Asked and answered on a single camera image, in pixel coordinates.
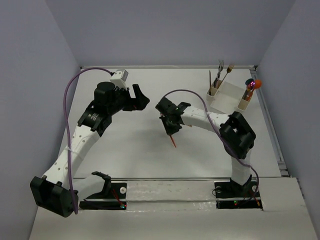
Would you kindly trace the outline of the silver fork dark handle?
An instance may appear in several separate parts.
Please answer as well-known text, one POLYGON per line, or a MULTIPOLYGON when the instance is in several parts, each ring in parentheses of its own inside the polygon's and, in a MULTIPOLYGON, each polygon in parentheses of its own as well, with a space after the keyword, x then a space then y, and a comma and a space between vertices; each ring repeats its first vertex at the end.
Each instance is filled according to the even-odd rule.
POLYGON ((214 87, 215 88, 217 88, 217 84, 218 84, 218 82, 220 80, 221 72, 223 71, 223 68, 224 68, 224 60, 223 59, 219 59, 218 62, 219 62, 218 73, 217 73, 215 81, 214 81, 214 87))

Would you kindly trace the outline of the gold knife dark handle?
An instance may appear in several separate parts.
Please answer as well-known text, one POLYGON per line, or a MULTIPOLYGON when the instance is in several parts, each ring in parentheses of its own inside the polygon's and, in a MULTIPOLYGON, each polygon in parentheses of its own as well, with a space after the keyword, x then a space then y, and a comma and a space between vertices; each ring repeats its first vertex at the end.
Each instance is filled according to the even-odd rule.
POLYGON ((212 96, 212 74, 211 74, 211 70, 209 70, 209 91, 208 94, 210 96, 212 96))

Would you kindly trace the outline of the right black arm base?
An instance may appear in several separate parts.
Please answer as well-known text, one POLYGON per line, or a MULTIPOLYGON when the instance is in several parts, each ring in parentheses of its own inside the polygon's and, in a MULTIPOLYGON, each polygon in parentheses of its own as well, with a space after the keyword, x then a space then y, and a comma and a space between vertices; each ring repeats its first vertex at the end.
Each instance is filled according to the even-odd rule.
POLYGON ((245 187, 236 188, 230 181, 218 181, 214 183, 212 195, 216 199, 218 210, 238 209, 263 209, 263 204, 258 191, 255 195, 257 182, 252 181, 245 187))

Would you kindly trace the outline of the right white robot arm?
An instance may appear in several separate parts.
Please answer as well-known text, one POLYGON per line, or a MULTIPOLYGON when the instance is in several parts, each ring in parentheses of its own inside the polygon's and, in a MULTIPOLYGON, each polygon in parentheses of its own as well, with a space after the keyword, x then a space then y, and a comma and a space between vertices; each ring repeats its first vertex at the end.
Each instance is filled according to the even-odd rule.
POLYGON ((220 114, 209 112, 181 102, 175 105, 163 97, 155 108, 168 136, 179 132, 182 126, 193 126, 216 133, 231 157, 231 177, 225 185, 215 185, 221 199, 248 197, 252 188, 251 151, 256 134, 240 112, 220 114))

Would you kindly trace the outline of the gold fork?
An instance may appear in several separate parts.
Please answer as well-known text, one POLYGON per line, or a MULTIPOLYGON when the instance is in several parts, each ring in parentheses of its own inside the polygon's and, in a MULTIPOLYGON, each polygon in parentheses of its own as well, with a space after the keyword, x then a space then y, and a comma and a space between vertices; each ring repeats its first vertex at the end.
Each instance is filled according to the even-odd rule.
POLYGON ((223 79, 219 82, 219 84, 218 84, 218 88, 221 86, 221 84, 223 83, 223 81, 225 80, 225 78, 227 77, 227 75, 233 70, 233 68, 234 68, 234 64, 230 64, 228 67, 227 67, 227 69, 226 69, 226 74, 224 75, 224 77, 223 77, 223 79))

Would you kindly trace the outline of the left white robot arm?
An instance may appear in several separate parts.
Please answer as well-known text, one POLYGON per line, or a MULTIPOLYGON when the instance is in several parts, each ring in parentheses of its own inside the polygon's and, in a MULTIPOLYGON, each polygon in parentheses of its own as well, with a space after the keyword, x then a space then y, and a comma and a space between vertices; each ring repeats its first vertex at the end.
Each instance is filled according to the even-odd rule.
POLYGON ((94 171, 90 176, 73 182, 73 175, 84 161, 92 146, 102 137, 112 123, 112 117, 120 111, 142 111, 150 99, 138 84, 120 88, 110 81, 97 84, 94 99, 79 118, 73 134, 67 134, 67 145, 54 164, 42 175, 35 176, 30 189, 35 203, 64 218, 77 213, 79 203, 94 194, 104 198, 112 189, 111 177, 94 171))

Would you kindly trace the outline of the teal spoon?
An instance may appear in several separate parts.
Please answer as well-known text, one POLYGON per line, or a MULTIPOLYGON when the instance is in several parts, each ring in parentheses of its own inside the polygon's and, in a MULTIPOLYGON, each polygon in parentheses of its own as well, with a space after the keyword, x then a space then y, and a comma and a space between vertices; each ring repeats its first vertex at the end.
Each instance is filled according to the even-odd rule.
POLYGON ((245 85, 249 85, 251 84, 252 82, 254 82, 255 80, 253 78, 249 78, 248 80, 245 81, 245 85))

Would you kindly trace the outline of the iridescent spoon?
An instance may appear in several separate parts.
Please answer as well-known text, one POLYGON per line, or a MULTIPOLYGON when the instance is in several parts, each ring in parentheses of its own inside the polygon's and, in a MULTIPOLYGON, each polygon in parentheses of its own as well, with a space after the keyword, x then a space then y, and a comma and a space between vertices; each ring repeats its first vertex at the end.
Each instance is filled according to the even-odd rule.
POLYGON ((247 101, 252 97, 254 88, 255 88, 255 81, 252 79, 246 85, 246 90, 247 90, 246 100, 247 101))

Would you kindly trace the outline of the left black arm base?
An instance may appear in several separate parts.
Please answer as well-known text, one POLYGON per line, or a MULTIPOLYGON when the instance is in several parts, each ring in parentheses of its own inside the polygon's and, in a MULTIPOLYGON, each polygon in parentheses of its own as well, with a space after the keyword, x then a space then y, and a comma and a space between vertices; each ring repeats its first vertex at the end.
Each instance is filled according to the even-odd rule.
POLYGON ((82 200, 81 210, 124 211, 127 209, 127 183, 112 182, 109 191, 103 190, 82 200))

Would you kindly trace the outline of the orange spoon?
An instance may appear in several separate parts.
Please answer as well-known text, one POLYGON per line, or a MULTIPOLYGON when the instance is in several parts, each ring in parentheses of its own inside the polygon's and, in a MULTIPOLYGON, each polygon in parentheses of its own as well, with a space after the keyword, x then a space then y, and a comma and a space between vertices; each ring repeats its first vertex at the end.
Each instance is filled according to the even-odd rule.
POLYGON ((262 81, 260 79, 256 79, 255 81, 255 85, 254 85, 254 90, 259 89, 262 86, 262 81))

